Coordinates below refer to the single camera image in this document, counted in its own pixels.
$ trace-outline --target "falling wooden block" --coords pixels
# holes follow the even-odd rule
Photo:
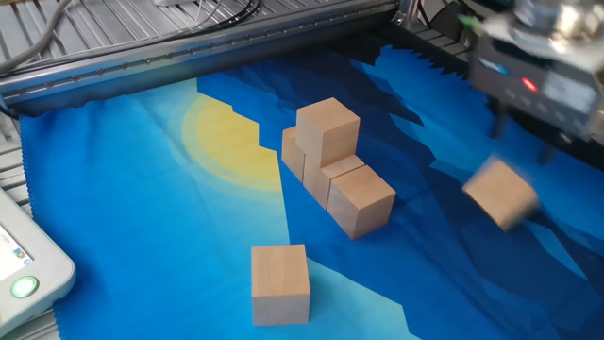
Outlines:
[[[304,152],[295,143],[296,127],[283,130],[283,142],[281,143],[281,160],[287,165],[294,175],[300,179],[304,178]]]
[[[331,181],[327,211],[354,240],[388,223],[395,196],[394,189],[364,165]]]
[[[313,161],[308,160],[304,164],[304,187],[326,209],[329,198],[329,186],[331,181],[338,176],[348,173],[354,169],[364,166],[359,157],[352,155],[343,160],[336,161],[325,167],[318,167]]]
[[[355,154],[361,119],[335,98],[298,109],[296,143],[320,168]]]
[[[488,160],[462,189],[505,231],[539,205],[530,185],[495,159]]]
[[[252,248],[255,326],[309,322],[310,281],[304,245]]]

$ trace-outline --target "metal frame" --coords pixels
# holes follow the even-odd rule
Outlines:
[[[193,60],[204,62],[201,59],[224,55],[227,52],[232,53],[247,47],[258,47],[276,40],[291,40],[295,36],[320,28],[394,11],[396,4],[396,0],[341,0],[340,3],[322,4],[320,7],[269,19],[256,16],[240,25],[203,36],[158,43],[144,48],[4,77],[0,79],[0,94],[3,94],[7,105],[16,108],[20,113],[38,115],[56,109],[56,107],[32,105],[31,102],[35,99],[82,88],[90,89],[83,94],[87,100],[102,99],[103,97],[93,95],[94,92],[99,91],[89,85],[97,85],[150,70],[154,70],[155,77],[170,77],[167,72],[162,72],[160,69],[182,65]],[[349,34],[362,28],[349,27],[348,29]],[[315,36],[311,40],[320,41],[323,38],[323,34]],[[268,57],[270,54],[281,53],[280,44],[282,43],[273,43],[271,53],[265,55]],[[240,61],[246,61],[247,56],[242,56],[241,53],[239,55]],[[216,71],[211,65],[207,66],[209,67],[205,72]],[[200,74],[189,74],[189,77],[195,76],[200,76]],[[133,82],[130,84],[133,90],[144,90],[144,87],[139,86],[140,84]]]

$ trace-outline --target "metal grate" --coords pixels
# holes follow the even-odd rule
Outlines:
[[[163,36],[206,21],[218,0],[157,7],[150,0],[73,0],[55,29],[52,42],[35,60],[51,60],[95,48]],[[47,18],[57,8],[55,0],[21,0],[0,6],[0,61],[26,51],[41,36]],[[207,20],[209,25],[228,20],[245,8],[245,2],[223,0]]]

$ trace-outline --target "printed backdrop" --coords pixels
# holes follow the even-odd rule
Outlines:
[[[364,51],[375,62],[317,48],[24,117],[35,219],[77,267],[61,338],[601,339],[604,174],[563,153],[538,166],[543,142],[514,122],[490,140],[459,76]],[[295,110],[330,97],[397,191],[354,242],[280,161]],[[492,153],[542,199],[510,234],[461,192]],[[307,247],[310,323],[254,328],[251,247],[284,244]]]

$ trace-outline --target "screen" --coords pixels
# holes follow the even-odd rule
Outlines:
[[[0,281],[31,264],[33,259],[0,225]]]
[[[589,114],[596,100],[596,93],[591,87],[555,73],[550,73],[547,78],[545,95],[584,114]]]

